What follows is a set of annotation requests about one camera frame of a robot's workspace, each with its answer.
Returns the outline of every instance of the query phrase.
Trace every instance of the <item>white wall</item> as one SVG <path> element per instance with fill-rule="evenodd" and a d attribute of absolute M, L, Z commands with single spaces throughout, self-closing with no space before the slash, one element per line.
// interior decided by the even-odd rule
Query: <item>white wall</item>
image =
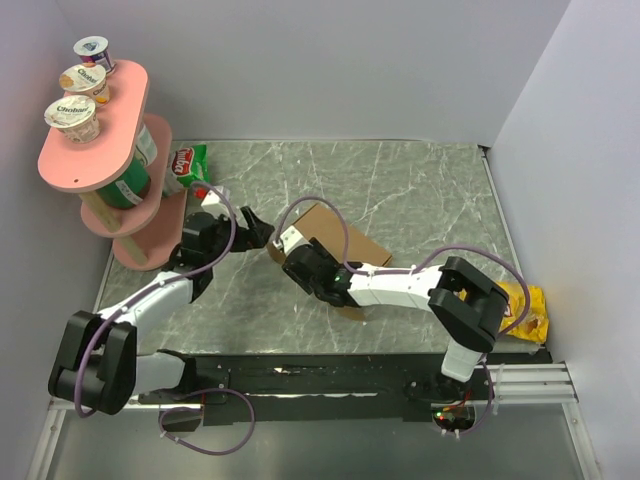
<path fill-rule="evenodd" d="M 640 3 L 571 2 L 490 162 L 605 478 L 638 478 Z"/>
<path fill-rule="evenodd" d="M 47 379 L 66 320 L 92 308 L 108 243 L 84 228 L 80 200 L 38 176 L 57 78 L 76 61 L 53 0 L 3 4 L 0 15 L 0 469 L 22 479 L 40 436 Z"/>
<path fill-rule="evenodd" d="M 57 0 L 175 138 L 493 144 L 568 0 Z"/>

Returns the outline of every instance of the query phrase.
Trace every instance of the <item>marble countertop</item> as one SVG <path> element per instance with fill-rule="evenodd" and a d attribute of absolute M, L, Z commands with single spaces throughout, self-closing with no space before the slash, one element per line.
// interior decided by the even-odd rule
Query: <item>marble countertop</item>
<path fill-rule="evenodd" d="M 175 142 L 173 149 L 198 142 Z M 434 248 L 469 243 L 512 262 L 482 153 L 474 145 L 406 141 L 207 142 L 211 178 L 276 223 L 290 202 L 316 194 L 333 201 L 348 222 L 393 253 L 392 265 L 419 263 Z M 508 274 L 470 259 L 494 279 Z M 100 308 L 153 279 L 155 272 L 110 266 Z M 338 315 L 307 296 L 266 250 L 230 254 L 192 305 L 158 325 L 142 353 L 444 352 L 449 336 L 430 312 L 368 307 L 365 322 Z M 505 338 L 495 351 L 538 346 Z"/>

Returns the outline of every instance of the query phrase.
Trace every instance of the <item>white cable tie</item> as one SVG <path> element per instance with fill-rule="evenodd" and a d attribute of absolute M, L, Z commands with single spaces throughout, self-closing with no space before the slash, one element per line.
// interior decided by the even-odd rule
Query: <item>white cable tie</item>
<path fill-rule="evenodd" d="M 498 374 L 496 375 L 496 384 L 493 389 L 494 399 L 493 399 L 493 413 L 494 415 L 498 414 L 498 407 L 500 406 L 500 383 L 502 382 L 502 372 L 504 372 L 504 363 L 500 364 L 500 368 L 498 368 Z"/>

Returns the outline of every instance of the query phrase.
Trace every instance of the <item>pink wooden shelf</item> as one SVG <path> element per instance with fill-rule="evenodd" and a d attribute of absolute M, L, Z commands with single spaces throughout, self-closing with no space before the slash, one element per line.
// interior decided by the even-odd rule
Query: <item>pink wooden shelf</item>
<path fill-rule="evenodd" d="M 120 228 L 115 232 L 107 230 L 89 206 L 83 203 L 80 208 L 82 221 L 96 235 L 109 238 L 131 235 L 147 226 L 160 208 L 162 185 L 164 184 L 167 162 L 169 161 L 171 127 L 164 118 L 150 113 L 145 113 L 144 123 L 147 125 L 149 133 L 151 133 L 158 147 L 158 156 L 147 168 L 147 172 L 151 176 L 151 189 L 142 203 L 134 208 L 129 210 L 111 209 L 113 215 L 120 221 Z"/>
<path fill-rule="evenodd" d="M 133 270 L 153 270 L 164 265 L 169 260 L 173 248 L 180 243 L 186 203 L 186 190 L 169 198 L 163 198 L 160 202 L 160 209 L 151 223 L 131 235 L 131 238 L 147 256 L 145 264 L 136 263 L 117 238 L 113 241 L 113 254 L 116 259 L 125 267 Z"/>
<path fill-rule="evenodd" d="M 38 159 L 38 170 L 57 190 L 91 192 L 117 179 L 131 163 L 149 77 L 141 65 L 118 60 L 107 82 L 111 100 L 98 108 L 100 135 L 95 140 L 75 144 L 55 128 L 49 130 Z"/>

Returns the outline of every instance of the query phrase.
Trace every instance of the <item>brown cardboard box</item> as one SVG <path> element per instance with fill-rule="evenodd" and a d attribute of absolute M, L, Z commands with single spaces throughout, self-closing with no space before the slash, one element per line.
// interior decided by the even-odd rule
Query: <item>brown cardboard box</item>
<path fill-rule="evenodd" d="M 331 210 L 316 203 L 293 222 L 293 225 L 304 238 L 307 240 L 316 238 L 333 258 L 342 262 L 344 234 L 342 233 L 340 220 Z M 370 263 L 371 265 L 377 265 L 379 267 L 384 267 L 391 262 L 391 253 L 370 238 L 367 238 L 367 236 L 357 228 L 348 225 L 348 229 L 348 261 Z M 267 250 L 274 261 L 280 265 L 284 263 L 284 254 L 276 249 L 271 242 L 267 244 Z M 364 313 L 361 308 L 342 307 L 336 310 L 338 310 L 341 315 L 352 320 L 364 320 Z"/>

